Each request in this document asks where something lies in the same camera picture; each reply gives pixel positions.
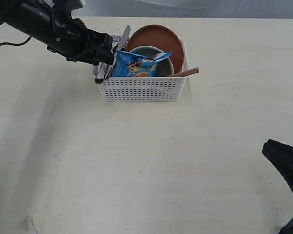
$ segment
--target brown plate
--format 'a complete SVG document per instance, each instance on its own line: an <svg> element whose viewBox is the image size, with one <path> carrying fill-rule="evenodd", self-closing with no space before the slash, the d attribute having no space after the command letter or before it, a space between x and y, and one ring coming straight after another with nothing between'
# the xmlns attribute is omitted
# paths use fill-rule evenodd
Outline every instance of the brown plate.
<svg viewBox="0 0 293 234"><path fill-rule="evenodd" d="M161 25L148 25L140 28L129 39L127 51L131 51L139 46L154 46L164 52L172 52L170 56L174 66L174 72L179 73L184 64L184 50L182 44L174 32Z"/></svg>

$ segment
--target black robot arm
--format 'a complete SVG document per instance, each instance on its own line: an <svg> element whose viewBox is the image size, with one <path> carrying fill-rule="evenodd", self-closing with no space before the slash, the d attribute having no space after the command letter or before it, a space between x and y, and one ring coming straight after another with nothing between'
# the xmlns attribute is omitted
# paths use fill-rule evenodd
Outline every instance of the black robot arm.
<svg viewBox="0 0 293 234"><path fill-rule="evenodd" d="M88 29L80 19L72 19L74 0L0 0L0 25L10 26L47 44L47 49L68 61L97 65L113 64L113 38Z"/></svg>

